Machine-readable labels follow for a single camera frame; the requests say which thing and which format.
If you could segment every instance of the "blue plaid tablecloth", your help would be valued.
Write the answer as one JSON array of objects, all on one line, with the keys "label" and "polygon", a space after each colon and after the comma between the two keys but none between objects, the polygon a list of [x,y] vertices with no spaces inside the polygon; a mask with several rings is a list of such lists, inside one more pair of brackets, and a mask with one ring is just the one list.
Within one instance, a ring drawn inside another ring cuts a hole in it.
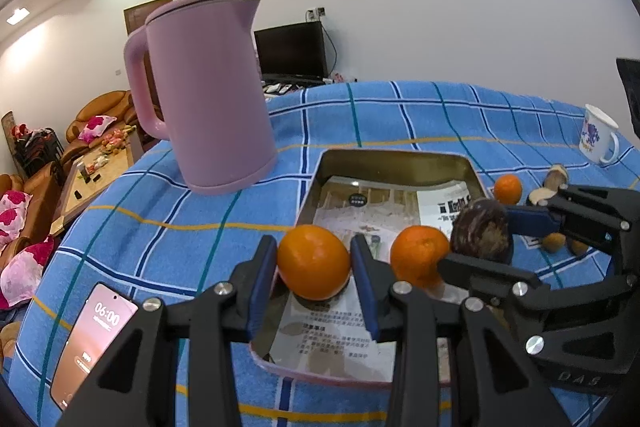
[{"label": "blue plaid tablecloth", "polygon": [[[215,100],[212,100],[215,111]],[[41,426],[60,410],[49,386],[70,328],[97,282],[140,303],[191,299],[252,256],[263,233],[282,237],[293,224],[325,149],[398,148],[468,156],[486,187],[514,172],[524,194],[540,187],[553,163],[573,184],[636,187],[640,155],[620,136],[620,158],[605,168],[578,151],[584,110],[537,97],[466,84],[368,82],[303,90],[269,103],[278,147],[273,172],[224,196],[192,193],[168,142],[146,153],[76,220],[57,250],[26,314],[8,382]],[[548,255],[516,238],[513,264],[554,288],[602,279],[608,258],[565,249]],[[247,347],[233,347],[245,426],[382,425],[386,391],[312,385],[260,370]],[[181,357],[177,425],[185,426],[188,349]],[[556,391],[574,425],[587,426],[600,397]],[[441,400],[443,425],[450,402]]]}]

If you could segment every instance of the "phone screen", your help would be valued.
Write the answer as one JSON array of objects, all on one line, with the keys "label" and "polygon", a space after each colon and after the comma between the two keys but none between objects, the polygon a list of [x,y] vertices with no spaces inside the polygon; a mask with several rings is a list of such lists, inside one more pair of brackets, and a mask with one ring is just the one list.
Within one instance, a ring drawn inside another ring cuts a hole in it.
[{"label": "phone screen", "polygon": [[51,397],[65,410],[86,375],[138,310],[104,284],[98,283],[80,310],[51,383]]}]

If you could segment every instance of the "pink floral pillow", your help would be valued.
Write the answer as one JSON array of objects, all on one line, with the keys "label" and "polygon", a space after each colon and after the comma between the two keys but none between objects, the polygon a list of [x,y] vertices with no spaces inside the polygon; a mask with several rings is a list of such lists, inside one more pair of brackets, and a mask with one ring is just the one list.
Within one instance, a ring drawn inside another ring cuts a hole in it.
[{"label": "pink floral pillow", "polygon": [[113,116],[94,116],[91,120],[89,120],[84,129],[78,135],[78,139],[83,142],[91,143],[96,138],[102,136],[102,133],[110,126],[113,122],[115,122],[117,118]]},{"label": "pink floral pillow", "polygon": [[0,273],[0,310],[31,299],[42,279],[42,271],[53,253],[53,237],[17,254]]},{"label": "pink floral pillow", "polygon": [[26,208],[19,206],[0,212],[0,251],[20,235],[26,215]]},{"label": "pink floral pillow", "polygon": [[18,190],[8,190],[4,193],[4,196],[2,196],[2,199],[0,200],[0,212],[2,212],[3,210],[8,210],[9,208],[18,207],[27,210],[31,198],[33,198],[33,196],[27,194],[26,192],[19,192]]}]

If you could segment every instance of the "orange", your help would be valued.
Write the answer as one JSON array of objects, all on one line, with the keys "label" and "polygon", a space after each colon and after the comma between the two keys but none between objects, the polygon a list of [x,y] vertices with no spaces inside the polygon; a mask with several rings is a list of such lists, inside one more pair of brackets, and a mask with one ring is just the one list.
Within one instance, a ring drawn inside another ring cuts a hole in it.
[{"label": "orange", "polygon": [[437,264],[449,253],[449,239],[433,227],[402,230],[391,245],[389,264],[398,280],[425,288],[440,282]]},{"label": "orange", "polygon": [[350,270],[351,257],[340,239],[316,225],[289,230],[278,247],[280,277],[303,299],[333,297],[347,283]]},{"label": "orange", "polygon": [[515,174],[500,176],[494,186],[494,198],[502,204],[517,204],[522,196],[522,183]]}]

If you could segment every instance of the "coffee table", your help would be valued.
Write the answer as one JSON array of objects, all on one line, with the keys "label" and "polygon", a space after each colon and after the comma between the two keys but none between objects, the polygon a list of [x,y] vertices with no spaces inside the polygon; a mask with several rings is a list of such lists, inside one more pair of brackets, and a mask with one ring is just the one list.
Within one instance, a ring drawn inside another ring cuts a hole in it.
[{"label": "coffee table", "polygon": [[[69,225],[84,212],[84,210],[97,198],[102,191],[105,190],[113,181],[132,166],[143,154],[140,136],[137,131],[133,131],[127,136],[127,146],[118,154],[109,156],[109,163],[98,169],[91,175],[91,181],[84,182],[84,179],[78,177],[77,165],[84,162],[85,165],[93,163],[100,154],[100,147],[89,151],[74,161],[69,175],[66,178],[60,201],[53,215],[53,223],[51,223],[50,233],[53,236],[62,234]],[[98,181],[94,181],[95,177],[100,174]],[[76,190],[80,193],[81,198],[76,198]]]}]

